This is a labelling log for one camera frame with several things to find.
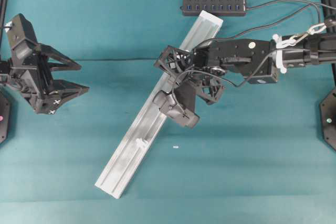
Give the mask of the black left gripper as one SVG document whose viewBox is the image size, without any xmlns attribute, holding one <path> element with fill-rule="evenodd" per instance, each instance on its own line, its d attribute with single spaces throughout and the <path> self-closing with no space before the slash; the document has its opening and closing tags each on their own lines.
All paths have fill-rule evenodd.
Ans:
<svg viewBox="0 0 336 224">
<path fill-rule="evenodd" d="M 8 64 L 7 84 L 37 114 L 55 114 L 63 104 L 89 91 L 89 87 L 53 79 L 51 71 L 80 70 L 81 65 L 49 45 L 38 44 L 23 59 L 12 51 Z"/>
</svg>

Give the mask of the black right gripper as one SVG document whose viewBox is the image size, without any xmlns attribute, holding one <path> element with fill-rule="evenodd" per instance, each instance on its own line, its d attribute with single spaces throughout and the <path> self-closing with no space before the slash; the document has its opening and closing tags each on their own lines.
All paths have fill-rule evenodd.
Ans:
<svg viewBox="0 0 336 224">
<path fill-rule="evenodd" d="M 154 66 L 174 79 L 176 86 L 189 81 L 196 95 L 207 104 L 216 103 L 224 92 L 220 77 L 225 74 L 221 67 L 207 67 L 204 54 L 167 46 L 156 60 Z"/>
</svg>

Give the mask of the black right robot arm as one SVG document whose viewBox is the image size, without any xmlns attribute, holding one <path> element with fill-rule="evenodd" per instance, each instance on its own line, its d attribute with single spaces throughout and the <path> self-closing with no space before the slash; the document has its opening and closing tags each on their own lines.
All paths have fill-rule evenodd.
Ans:
<svg viewBox="0 0 336 224">
<path fill-rule="evenodd" d="M 223 83 L 277 83 L 278 72 L 335 63 L 335 33 L 274 36 L 270 41 L 210 39 L 190 51 L 167 46 L 155 66 L 173 79 L 169 96 L 185 106 L 199 96 L 216 103 Z"/>
</svg>

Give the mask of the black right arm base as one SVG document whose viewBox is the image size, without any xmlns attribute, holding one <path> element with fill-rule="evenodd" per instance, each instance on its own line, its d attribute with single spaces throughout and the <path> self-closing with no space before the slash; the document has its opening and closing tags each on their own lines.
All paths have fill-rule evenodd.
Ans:
<svg viewBox="0 0 336 224">
<path fill-rule="evenodd" d="M 335 150 L 335 88 L 321 101 L 319 108 L 323 139 Z"/>
</svg>

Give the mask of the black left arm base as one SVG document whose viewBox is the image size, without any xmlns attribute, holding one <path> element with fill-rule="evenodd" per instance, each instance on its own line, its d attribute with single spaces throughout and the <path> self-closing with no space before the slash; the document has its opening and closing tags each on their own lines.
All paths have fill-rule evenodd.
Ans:
<svg viewBox="0 0 336 224">
<path fill-rule="evenodd" d="M 1 144 L 6 141 L 10 131 L 11 109 L 12 104 L 10 102 L 10 99 L 8 98 L 7 94 L 1 90 Z"/>
</svg>

